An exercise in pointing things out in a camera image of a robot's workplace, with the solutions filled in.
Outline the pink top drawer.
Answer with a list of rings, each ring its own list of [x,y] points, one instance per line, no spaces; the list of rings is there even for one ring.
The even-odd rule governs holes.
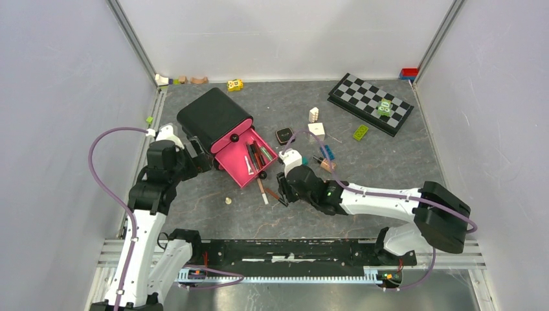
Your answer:
[[[253,120],[251,118],[247,118],[239,125],[235,126],[233,129],[229,130],[228,133],[224,134],[219,138],[215,143],[212,144],[210,147],[210,152],[212,154],[216,154],[220,152],[224,147],[226,147],[229,143],[233,143],[234,139],[233,136],[240,137],[244,132],[246,132],[253,124]]]

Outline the pink drawer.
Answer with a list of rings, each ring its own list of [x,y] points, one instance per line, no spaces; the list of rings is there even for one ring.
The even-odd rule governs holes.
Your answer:
[[[229,141],[229,144],[214,156],[214,159],[240,188],[244,188],[256,179],[260,172],[266,171],[267,167],[278,159],[278,156],[254,129],[248,129],[239,136],[238,142]],[[253,145],[253,142],[258,145],[259,154],[265,161],[265,165],[259,171],[256,170],[247,148],[247,145]]]
[[[220,152],[224,147],[226,147],[229,143],[233,143],[234,139],[233,136],[240,137],[244,132],[246,132],[253,124],[253,120],[251,118],[247,118],[239,125],[235,126],[233,129],[229,130],[228,133],[224,134],[219,138],[215,143],[212,144],[210,147],[210,152],[212,154],[216,154]]]

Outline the foundation bottle beige cap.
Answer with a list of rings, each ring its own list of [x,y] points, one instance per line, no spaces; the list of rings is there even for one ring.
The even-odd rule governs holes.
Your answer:
[[[319,156],[313,156],[312,158],[319,164],[320,168],[322,168],[323,170],[330,173],[335,171],[336,164],[333,161]]]

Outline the green tube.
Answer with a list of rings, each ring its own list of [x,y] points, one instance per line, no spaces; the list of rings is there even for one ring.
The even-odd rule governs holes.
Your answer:
[[[269,151],[268,151],[265,147],[261,146],[261,147],[260,147],[260,150],[261,150],[262,154],[264,155],[264,157],[265,157],[268,161],[272,161],[272,160],[273,160],[273,157],[270,155]]]

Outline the black makeup organizer box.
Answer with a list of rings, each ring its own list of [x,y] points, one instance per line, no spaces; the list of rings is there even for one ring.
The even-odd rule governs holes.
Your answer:
[[[208,152],[222,135],[247,118],[253,120],[251,114],[218,87],[185,106],[176,117],[185,134],[197,136]]]

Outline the clear plastic bag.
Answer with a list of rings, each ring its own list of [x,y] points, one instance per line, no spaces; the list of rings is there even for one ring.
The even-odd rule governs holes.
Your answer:
[[[245,163],[246,163],[246,166],[247,166],[247,173],[248,173],[248,175],[252,176],[254,174],[254,170],[253,170],[253,167],[251,165],[251,162],[250,162],[249,158],[246,155],[244,156],[244,159],[245,159]]]

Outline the red lip pencil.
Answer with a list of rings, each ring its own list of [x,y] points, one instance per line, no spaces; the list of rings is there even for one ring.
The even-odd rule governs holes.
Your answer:
[[[253,152],[254,152],[254,154],[257,158],[257,162],[258,162],[259,167],[263,168],[265,166],[265,162],[263,160],[262,153],[260,151],[258,143],[256,141],[253,141],[251,147],[252,147]]]

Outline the dark teal mascara tube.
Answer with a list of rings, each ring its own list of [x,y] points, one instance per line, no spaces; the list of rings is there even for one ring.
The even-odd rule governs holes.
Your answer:
[[[255,168],[255,171],[259,172],[260,171],[260,165],[257,162],[255,153],[253,152],[251,145],[249,143],[245,143],[245,146],[247,148],[249,157],[252,161],[252,164],[253,164],[253,167]]]

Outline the white cube box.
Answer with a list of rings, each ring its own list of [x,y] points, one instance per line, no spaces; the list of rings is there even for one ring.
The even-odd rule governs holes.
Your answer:
[[[320,141],[325,139],[326,133],[322,122],[308,124],[308,131],[311,132]]]

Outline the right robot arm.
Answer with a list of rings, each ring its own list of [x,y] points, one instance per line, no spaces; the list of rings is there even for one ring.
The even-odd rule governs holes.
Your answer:
[[[474,225],[470,207],[434,181],[420,188],[378,189],[347,181],[322,180],[305,165],[277,175],[279,191],[289,203],[303,201],[329,215],[366,214],[401,220],[404,225],[380,231],[374,257],[391,264],[409,251],[434,248],[463,252]]]

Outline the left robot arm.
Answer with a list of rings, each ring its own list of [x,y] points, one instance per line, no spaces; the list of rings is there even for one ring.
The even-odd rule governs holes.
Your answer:
[[[203,257],[201,237],[195,230],[175,229],[159,261],[153,263],[157,239],[170,205],[182,181],[196,177],[197,158],[189,154],[174,134],[159,134],[147,151],[147,164],[130,189],[124,203],[98,177],[93,153],[102,133],[88,153],[88,165],[95,181],[126,212],[128,227],[117,269],[104,300],[90,305],[90,310],[163,310],[166,296],[183,266],[195,264]]]

